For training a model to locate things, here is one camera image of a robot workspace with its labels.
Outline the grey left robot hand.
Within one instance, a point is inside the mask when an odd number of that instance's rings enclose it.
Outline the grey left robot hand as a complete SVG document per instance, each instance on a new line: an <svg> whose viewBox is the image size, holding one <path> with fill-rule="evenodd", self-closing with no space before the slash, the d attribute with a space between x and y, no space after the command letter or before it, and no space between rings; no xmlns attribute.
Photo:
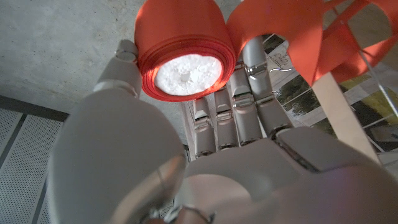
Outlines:
<svg viewBox="0 0 398 224"><path fill-rule="evenodd" d="M129 60L114 57L68 117L49 162L54 223L396 223L397 182L371 156L278 109L263 131L234 117L268 87L224 98L215 136L195 106L199 156L187 162L172 125L138 98Z"/></svg>

